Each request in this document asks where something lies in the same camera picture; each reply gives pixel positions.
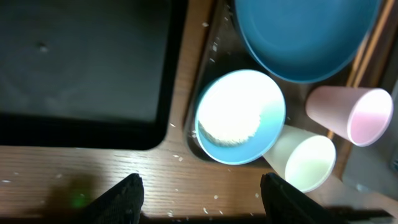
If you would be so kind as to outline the pink plastic cup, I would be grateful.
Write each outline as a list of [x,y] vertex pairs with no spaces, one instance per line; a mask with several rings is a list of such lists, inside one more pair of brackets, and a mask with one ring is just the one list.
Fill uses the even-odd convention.
[[320,86],[309,94],[309,118],[359,147],[376,142],[394,113],[391,95],[382,88]]

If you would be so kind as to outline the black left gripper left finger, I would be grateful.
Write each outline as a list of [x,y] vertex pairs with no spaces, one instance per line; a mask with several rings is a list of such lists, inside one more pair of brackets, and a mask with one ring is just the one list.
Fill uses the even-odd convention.
[[138,224],[144,203],[139,174],[131,174],[91,202],[72,224]]

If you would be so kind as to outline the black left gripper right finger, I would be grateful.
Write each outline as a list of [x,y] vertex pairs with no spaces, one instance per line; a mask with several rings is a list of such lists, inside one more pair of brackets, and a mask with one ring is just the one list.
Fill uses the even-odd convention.
[[261,197],[271,224],[347,224],[272,172],[261,178]]

